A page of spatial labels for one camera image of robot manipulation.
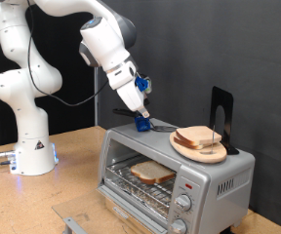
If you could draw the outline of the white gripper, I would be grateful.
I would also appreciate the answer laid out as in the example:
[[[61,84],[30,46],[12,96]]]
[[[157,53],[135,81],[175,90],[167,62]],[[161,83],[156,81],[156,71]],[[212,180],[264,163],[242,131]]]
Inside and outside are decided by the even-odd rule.
[[[130,110],[139,110],[144,118],[150,116],[147,109],[144,108],[149,105],[149,99],[143,99],[144,95],[135,85],[135,80],[132,76],[120,77],[116,84],[116,91]]]

